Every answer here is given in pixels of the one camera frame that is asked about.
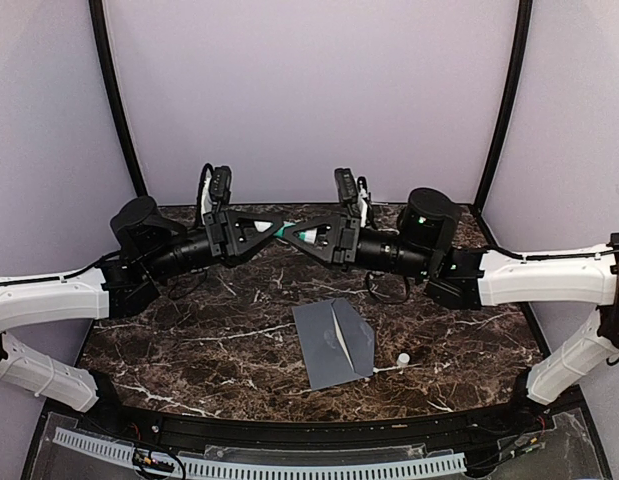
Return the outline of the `white letter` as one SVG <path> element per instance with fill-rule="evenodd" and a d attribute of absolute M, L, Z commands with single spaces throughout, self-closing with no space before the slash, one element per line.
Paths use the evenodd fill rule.
<path fill-rule="evenodd" d="M 338 343 L 339 343 L 339 345 L 340 345 L 340 347 L 341 347 L 341 349 L 342 349 L 342 351 L 343 351 L 343 353 L 345 355 L 345 358 L 348 361 L 348 364 L 349 364 L 351 370 L 354 370 L 353 361 L 351 359 L 348 347 L 346 345 L 346 341 L 344 339 L 344 335 L 342 333 L 340 324 L 338 322 L 337 315 L 336 315 L 335 310 L 333 309 L 333 307 L 331 308 L 331 313 L 332 313 L 332 319 L 333 319 L 333 325 L 334 325 L 334 332 L 335 332 L 336 338 L 338 340 Z"/>

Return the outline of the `blue-grey envelope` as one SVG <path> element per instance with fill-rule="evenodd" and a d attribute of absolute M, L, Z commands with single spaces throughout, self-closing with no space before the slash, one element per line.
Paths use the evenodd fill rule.
<path fill-rule="evenodd" d="M 336 338 L 332 307 L 354 370 L 351 370 Z M 296 306 L 292 312 L 312 390 L 322 390 L 373 375 L 375 332 L 346 299 L 333 298 Z"/>

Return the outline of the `white glue stick cap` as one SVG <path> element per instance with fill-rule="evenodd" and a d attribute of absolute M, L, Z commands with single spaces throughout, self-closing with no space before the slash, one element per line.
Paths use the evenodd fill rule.
<path fill-rule="evenodd" d="M 410 363 L 410 355 L 409 354 L 407 354 L 407 353 L 400 353 L 398 355 L 397 360 L 396 360 L 396 365 L 398 367 L 401 367 L 401 368 L 406 367 L 406 366 L 409 365 L 409 363 Z"/>

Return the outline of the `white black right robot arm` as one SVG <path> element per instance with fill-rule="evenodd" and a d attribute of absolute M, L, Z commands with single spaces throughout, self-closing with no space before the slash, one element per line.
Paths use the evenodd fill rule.
<path fill-rule="evenodd" d="M 425 295 L 448 309 L 559 301 L 592 305 L 585 323 L 569 339 L 518 376 L 499 424 L 519 434 L 536 420 L 538 405 L 554 402 L 600 363 L 619 360 L 619 233 L 606 243 L 576 250 L 455 248 L 461 213 L 443 193 L 417 188 L 398 216 L 396 232 L 368 228 L 359 217 L 337 214 L 287 226 L 282 237 L 326 266 L 423 283 Z"/>

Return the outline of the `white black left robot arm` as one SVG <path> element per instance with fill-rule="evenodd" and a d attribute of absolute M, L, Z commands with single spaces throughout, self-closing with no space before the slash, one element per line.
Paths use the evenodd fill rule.
<path fill-rule="evenodd" d="M 212 211 L 187 227 L 164 217 L 150 196 L 128 202 L 110 222 L 120 247 L 72 272 L 0 277 L 0 381 L 72 409 L 90 411 L 109 436 L 130 427 L 107 375 L 72 367 L 17 340 L 16 327 L 73 319 L 125 319 L 142 313 L 158 284 L 216 264 L 248 262 L 283 227 L 277 215 Z"/>

